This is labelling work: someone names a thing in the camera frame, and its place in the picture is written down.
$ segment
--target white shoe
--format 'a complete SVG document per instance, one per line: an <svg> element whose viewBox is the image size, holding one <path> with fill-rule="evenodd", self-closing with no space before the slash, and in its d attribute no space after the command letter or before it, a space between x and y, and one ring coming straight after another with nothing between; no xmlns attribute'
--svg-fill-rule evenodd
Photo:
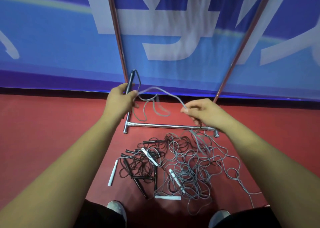
<svg viewBox="0 0 320 228"><path fill-rule="evenodd" d="M226 210L219 210L217 213L215 213L210 221L209 221L209 228L215 227L220 221L222 221L224 218L228 217L230 213Z"/></svg>
<svg viewBox="0 0 320 228"><path fill-rule="evenodd" d="M109 208L110 210L117 212L118 214L121 214L125 220L125 226L127 227L127 214L126 214L125 208L120 202L111 201L110 203L108 203L106 207Z"/></svg>

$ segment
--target person's right arm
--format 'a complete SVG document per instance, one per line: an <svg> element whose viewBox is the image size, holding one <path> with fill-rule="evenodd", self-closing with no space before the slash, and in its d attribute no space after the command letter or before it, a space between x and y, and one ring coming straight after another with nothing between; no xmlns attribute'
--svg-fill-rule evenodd
<svg viewBox="0 0 320 228"><path fill-rule="evenodd" d="M282 227L319 227L320 178L292 160L209 99L190 101L196 124L223 131L261 189Z"/></svg>

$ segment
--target pant leg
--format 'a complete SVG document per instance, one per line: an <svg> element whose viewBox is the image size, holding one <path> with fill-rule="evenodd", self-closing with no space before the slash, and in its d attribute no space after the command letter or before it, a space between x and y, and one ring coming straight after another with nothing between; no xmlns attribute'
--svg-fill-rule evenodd
<svg viewBox="0 0 320 228"><path fill-rule="evenodd" d="M214 228L247 228L272 227L279 228L280 223L270 207L241 211L224 218Z"/></svg>
<svg viewBox="0 0 320 228"><path fill-rule="evenodd" d="M122 215L117 212L85 200L74 228L125 228L126 222Z"/></svg>

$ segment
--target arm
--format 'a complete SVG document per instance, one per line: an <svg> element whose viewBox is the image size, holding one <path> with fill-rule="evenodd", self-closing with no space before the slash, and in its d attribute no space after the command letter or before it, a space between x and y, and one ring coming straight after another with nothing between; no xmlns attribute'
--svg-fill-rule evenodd
<svg viewBox="0 0 320 228"><path fill-rule="evenodd" d="M121 120L137 91L111 90L102 117L0 212L0 227L72 227Z"/></svg>
<svg viewBox="0 0 320 228"><path fill-rule="evenodd" d="M186 104L181 112L196 124L222 130L233 143L282 227L318 227L320 179L261 139L209 99Z"/></svg>

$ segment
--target backdrop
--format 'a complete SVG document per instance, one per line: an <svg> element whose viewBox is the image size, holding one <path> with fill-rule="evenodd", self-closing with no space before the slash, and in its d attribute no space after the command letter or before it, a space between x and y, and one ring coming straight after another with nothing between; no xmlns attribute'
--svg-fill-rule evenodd
<svg viewBox="0 0 320 228"><path fill-rule="evenodd" d="M261 0L115 0L143 87L214 96ZM124 81L108 0L0 0L0 86ZM320 100L319 0L269 0L222 96Z"/></svg>

